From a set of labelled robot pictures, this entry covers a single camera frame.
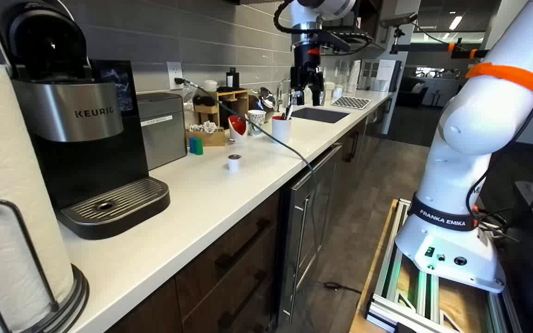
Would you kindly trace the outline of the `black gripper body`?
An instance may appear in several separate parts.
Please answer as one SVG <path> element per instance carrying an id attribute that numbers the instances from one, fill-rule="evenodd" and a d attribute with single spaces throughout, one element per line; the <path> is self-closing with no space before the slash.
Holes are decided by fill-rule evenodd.
<path id="1" fill-rule="evenodd" d="M 307 85 L 318 88 L 324 86 L 318 44 L 298 44 L 294 48 L 294 62 L 291 66 L 291 86 L 306 88 Z"/>

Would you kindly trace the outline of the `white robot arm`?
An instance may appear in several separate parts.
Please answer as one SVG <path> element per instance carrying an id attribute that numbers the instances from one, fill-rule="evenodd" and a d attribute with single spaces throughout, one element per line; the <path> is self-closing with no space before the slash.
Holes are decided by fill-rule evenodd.
<path id="1" fill-rule="evenodd" d="M 505 286 L 492 238 L 474 210 L 491 157 L 513 140 L 533 109 L 533 0 L 444 105 L 426 170 L 396 246 L 442 279 L 489 292 Z"/>

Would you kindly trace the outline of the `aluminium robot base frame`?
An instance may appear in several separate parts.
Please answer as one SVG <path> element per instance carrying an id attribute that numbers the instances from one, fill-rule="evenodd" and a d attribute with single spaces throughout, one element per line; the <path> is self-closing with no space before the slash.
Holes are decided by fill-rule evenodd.
<path id="1" fill-rule="evenodd" d="M 361 318 L 385 333 L 522 333 L 507 292 L 491 294 L 420 271 L 394 246 L 409 201 L 392 199 Z"/>

